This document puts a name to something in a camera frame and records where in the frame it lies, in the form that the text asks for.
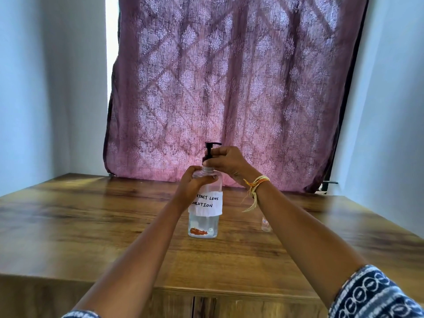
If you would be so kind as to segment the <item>person's right hand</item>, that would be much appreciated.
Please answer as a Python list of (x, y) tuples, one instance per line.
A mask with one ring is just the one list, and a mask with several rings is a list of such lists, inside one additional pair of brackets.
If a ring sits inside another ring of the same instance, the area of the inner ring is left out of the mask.
[(211, 150), (212, 155), (223, 155), (222, 166), (213, 167), (215, 170), (227, 174), (237, 184), (248, 188), (248, 183), (253, 183), (258, 177), (262, 176), (258, 170), (251, 166), (243, 157), (239, 148), (235, 146), (220, 146)]

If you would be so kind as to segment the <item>person's left hand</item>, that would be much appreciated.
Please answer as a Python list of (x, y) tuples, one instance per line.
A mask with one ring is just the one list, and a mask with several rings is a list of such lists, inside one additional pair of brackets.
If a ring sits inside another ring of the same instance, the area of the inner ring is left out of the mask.
[(194, 190), (192, 188), (192, 179), (195, 171), (202, 170), (200, 166), (190, 166), (187, 168), (185, 173), (183, 174), (179, 186), (176, 190), (172, 198), (171, 205), (179, 210), (180, 213), (183, 213), (190, 204), (194, 201), (197, 196), (199, 190)]

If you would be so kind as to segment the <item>black pump dispenser head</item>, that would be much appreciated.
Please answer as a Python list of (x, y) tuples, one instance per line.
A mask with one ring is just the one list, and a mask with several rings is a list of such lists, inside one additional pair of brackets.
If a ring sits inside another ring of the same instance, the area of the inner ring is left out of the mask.
[(202, 159), (202, 171), (206, 174), (212, 174), (214, 173), (214, 168), (213, 167), (206, 167), (203, 165), (203, 163), (209, 159), (213, 158), (213, 155), (211, 153), (211, 150), (214, 148), (214, 146), (220, 146), (222, 145), (219, 142), (205, 142), (205, 147), (206, 147), (206, 153)]

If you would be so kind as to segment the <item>clear bottle with white label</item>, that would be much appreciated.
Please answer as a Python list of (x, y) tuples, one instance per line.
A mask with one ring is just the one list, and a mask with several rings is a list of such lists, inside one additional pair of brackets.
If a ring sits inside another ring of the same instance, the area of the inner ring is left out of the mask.
[(188, 235), (193, 238), (212, 239), (218, 235), (218, 223), (223, 209), (222, 174), (211, 167), (196, 171), (193, 178), (214, 176), (214, 183), (200, 188), (188, 208)]

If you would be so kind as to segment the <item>person's left forearm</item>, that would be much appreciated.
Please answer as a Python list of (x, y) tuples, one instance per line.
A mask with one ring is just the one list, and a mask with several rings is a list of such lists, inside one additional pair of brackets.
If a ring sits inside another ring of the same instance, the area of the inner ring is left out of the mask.
[(93, 284), (73, 310), (90, 310), (101, 318), (139, 318), (151, 296), (182, 215), (171, 202)]

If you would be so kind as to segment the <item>person's right forearm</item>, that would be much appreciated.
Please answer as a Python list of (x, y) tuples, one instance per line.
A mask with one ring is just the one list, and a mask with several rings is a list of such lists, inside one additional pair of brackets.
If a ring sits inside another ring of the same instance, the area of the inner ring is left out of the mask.
[(346, 280), (367, 262), (263, 176), (247, 185), (279, 241), (329, 309)]

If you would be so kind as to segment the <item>purple patterned curtain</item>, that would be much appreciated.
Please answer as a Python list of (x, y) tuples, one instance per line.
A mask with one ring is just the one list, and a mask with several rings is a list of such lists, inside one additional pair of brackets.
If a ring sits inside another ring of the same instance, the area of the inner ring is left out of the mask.
[(109, 174), (177, 181), (220, 142), (281, 191), (318, 190), (368, 0), (118, 2)]

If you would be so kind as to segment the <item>blue white patterned left sleeve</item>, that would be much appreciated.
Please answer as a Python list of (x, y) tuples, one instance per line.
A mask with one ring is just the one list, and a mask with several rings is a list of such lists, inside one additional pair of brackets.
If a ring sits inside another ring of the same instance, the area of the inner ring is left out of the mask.
[(61, 318), (101, 318), (101, 316), (90, 310), (72, 310), (61, 316)]

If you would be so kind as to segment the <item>blue white patterned sleeve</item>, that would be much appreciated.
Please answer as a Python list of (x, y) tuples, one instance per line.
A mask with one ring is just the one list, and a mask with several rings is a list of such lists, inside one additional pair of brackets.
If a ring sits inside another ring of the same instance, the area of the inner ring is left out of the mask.
[(61, 318), (101, 318), (101, 316), (90, 310), (72, 310), (61, 316)]
[(328, 318), (424, 318), (424, 309), (377, 267), (365, 265), (343, 284)]

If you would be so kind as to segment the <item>blue white patterned right sleeve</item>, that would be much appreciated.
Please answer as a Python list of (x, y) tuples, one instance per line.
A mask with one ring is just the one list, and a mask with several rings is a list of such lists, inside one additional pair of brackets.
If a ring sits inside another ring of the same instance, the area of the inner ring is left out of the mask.
[(328, 318), (424, 318), (424, 309), (377, 267), (365, 265), (343, 284)]

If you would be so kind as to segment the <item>black metal bracket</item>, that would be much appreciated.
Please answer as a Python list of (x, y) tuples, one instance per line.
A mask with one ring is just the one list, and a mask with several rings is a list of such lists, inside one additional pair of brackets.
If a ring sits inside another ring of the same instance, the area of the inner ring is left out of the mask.
[(327, 195), (328, 188), (330, 185), (338, 185), (337, 181), (323, 181), (319, 189), (315, 192), (316, 194)]

